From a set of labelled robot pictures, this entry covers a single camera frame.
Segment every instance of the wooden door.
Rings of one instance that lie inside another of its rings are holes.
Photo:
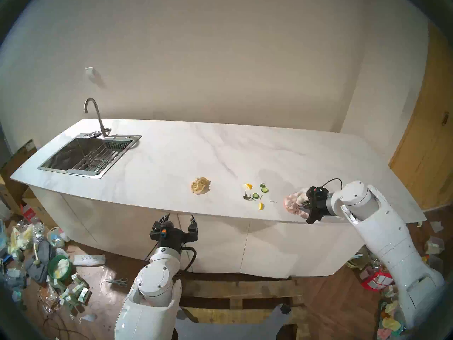
[[[389,166],[422,209],[453,201],[453,49],[429,27],[425,77]]]

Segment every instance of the white wall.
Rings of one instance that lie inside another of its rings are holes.
[[[104,118],[328,131],[354,90],[365,2],[34,0],[0,51],[0,122],[13,150],[85,117],[87,97]]]
[[[425,74],[428,19],[407,0],[372,0],[365,54],[341,132],[390,160]]]

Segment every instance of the cardboard box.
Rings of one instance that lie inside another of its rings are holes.
[[[35,144],[33,140],[30,140],[0,169],[0,194],[10,209],[20,215],[22,215],[20,210],[22,195],[27,190],[28,185],[14,181],[10,177],[35,152]]]
[[[30,188],[25,191],[22,199],[31,206],[36,216],[49,230],[58,226]]]

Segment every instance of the green basket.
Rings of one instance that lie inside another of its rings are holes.
[[[49,264],[47,265],[47,274],[51,277],[51,278],[55,278],[55,276],[53,275],[53,273],[56,271],[56,269],[58,268],[58,261],[61,260],[61,259],[67,259],[69,261],[68,258],[66,258],[66,256],[63,256],[63,255],[57,255],[55,256],[54,258],[52,258],[49,262]],[[62,277],[59,277],[57,278],[58,280],[65,280],[67,277],[69,277],[71,275],[71,271],[73,269],[73,264],[71,263],[71,261],[69,261],[69,266],[67,268],[67,272],[62,276]]]

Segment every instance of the pink cloth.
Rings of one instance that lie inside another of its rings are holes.
[[[306,194],[307,190],[308,190],[308,188],[301,189],[298,192],[295,192],[294,194],[286,196],[283,201],[285,208],[288,212],[290,212],[292,214],[297,214],[304,219],[308,218],[308,212],[303,211],[302,209],[299,208],[299,206],[304,201],[308,200],[308,197]]]
[[[378,339],[380,340],[386,340],[390,335],[392,334],[392,330],[391,329],[383,329],[383,328],[379,328],[377,330],[377,337]]]

